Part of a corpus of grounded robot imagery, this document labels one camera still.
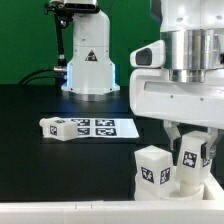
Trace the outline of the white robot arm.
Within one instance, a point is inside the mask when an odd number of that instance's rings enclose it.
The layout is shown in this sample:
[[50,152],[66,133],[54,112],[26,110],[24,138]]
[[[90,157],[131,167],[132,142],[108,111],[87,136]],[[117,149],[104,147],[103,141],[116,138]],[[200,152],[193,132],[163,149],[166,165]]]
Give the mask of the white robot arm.
[[[63,90],[84,99],[118,90],[106,15],[71,0],[65,7],[74,9],[74,31]],[[224,132],[224,0],[151,0],[150,14],[160,39],[130,55],[130,107],[162,120],[171,140],[180,123],[206,127],[202,156],[212,158]]]

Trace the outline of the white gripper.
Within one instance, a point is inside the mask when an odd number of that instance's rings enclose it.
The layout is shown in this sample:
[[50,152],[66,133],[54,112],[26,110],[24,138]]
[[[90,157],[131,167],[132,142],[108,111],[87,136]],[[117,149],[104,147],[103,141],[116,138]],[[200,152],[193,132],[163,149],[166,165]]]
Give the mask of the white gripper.
[[171,150],[181,137],[179,123],[185,123],[209,127],[201,157],[216,156],[224,136],[224,69],[208,71],[204,83],[172,82],[165,69],[136,69],[130,77],[129,96],[135,115],[164,120]]

